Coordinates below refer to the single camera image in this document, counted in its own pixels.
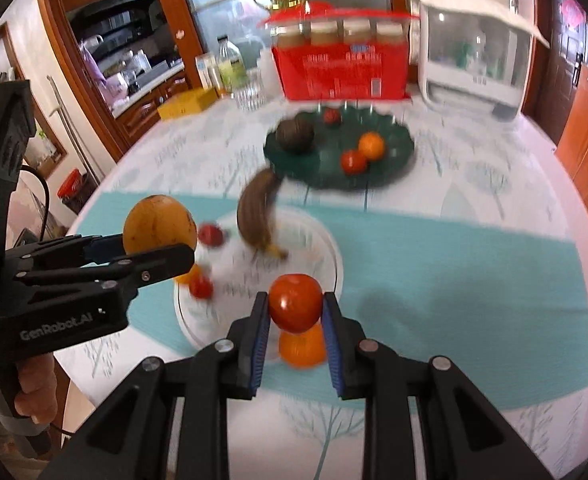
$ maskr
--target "round plate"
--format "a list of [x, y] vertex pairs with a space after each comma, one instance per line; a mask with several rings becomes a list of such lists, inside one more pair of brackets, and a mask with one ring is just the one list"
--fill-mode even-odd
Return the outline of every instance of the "round plate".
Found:
[[[257, 292], [268, 291], [282, 274], [301, 272], [314, 277], [324, 292], [343, 290], [343, 261], [338, 245], [325, 227], [311, 216], [295, 209], [276, 207], [274, 235], [276, 244], [289, 251], [285, 261], [257, 254], [239, 236], [236, 213], [216, 221], [228, 232], [220, 248], [199, 244], [196, 262], [211, 268], [214, 296], [196, 300], [186, 286], [174, 283], [174, 310], [181, 331], [196, 348], [210, 345], [228, 334], [236, 319], [249, 316]], [[270, 329], [268, 358], [277, 356], [279, 329]]]
[[[414, 152], [414, 141], [406, 126], [398, 124], [394, 116], [379, 115], [372, 108], [338, 108], [340, 126], [327, 126], [319, 106], [314, 112], [301, 112], [296, 117], [314, 124], [314, 144], [309, 153], [295, 155], [284, 151], [276, 141], [276, 132], [269, 132], [263, 152], [272, 169], [286, 176], [323, 189], [365, 189], [388, 184], [397, 177]], [[370, 162], [365, 173], [347, 176], [341, 168], [341, 155], [355, 150], [365, 132], [378, 132], [386, 142], [386, 154], [381, 160]]]

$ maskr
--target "metal screw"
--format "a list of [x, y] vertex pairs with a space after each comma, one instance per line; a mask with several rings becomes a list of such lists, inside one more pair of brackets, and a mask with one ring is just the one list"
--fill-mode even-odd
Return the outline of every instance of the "metal screw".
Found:
[[378, 343], [373, 339], [363, 339], [359, 343], [359, 348], [364, 352], [375, 352], [378, 350]]
[[432, 366], [441, 372], [446, 372], [452, 368], [452, 361], [443, 356], [438, 356], [432, 359]]
[[143, 370], [146, 372], [153, 372], [154, 370], [157, 370], [160, 365], [161, 359], [158, 357], [146, 357], [141, 363]]
[[214, 348], [217, 352], [221, 352], [223, 354], [232, 350], [234, 348], [234, 343], [229, 339], [219, 339], [214, 343]]

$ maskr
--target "green plate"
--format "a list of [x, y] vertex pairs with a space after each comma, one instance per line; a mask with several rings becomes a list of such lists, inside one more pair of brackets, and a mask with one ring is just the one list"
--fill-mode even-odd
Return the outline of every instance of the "green plate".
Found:
[[[263, 152], [272, 169], [279, 176], [286, 176], [317, 189], [365, 189], [388, 184], [407, 165], [414, 151], [414, 141], [409, 130], [394, 120], [394, 116], [377, 114], [372, 108], [354, 108], [344, 105], [340, 126], [327, 126], [323, 113], [327, 107], [319, 106], [314, 112], [301, 112], [314, 124], [314, 144], [309, 153], [295, 155], [284, 151], [271, 131], [265, 139]], [[355, 150], [365, 132], [378, 132], [386, 142], [386, 154], [381, 160], [370, 162], [365, 173], [346, 175], [341, 169], [341, 155]]]

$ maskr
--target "bottle label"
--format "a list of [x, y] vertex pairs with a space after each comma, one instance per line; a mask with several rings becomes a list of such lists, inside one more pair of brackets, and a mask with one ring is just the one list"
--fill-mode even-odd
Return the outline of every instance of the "bottle label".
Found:
[[247, 83], [247, 72], [241, 59], [224, 61], [218, 70], [226, 89], [238, 88]]

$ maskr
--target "brown banana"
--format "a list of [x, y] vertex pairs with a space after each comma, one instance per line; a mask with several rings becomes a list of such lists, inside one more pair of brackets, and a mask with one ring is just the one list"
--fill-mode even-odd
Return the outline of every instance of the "brown banana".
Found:
[[269, 215], [282, 179], [270, 168], [259, 171], [238, 200], [236, 225], [241, 238], [256, 251], [285, 259], [287, 251], [272, 243]]

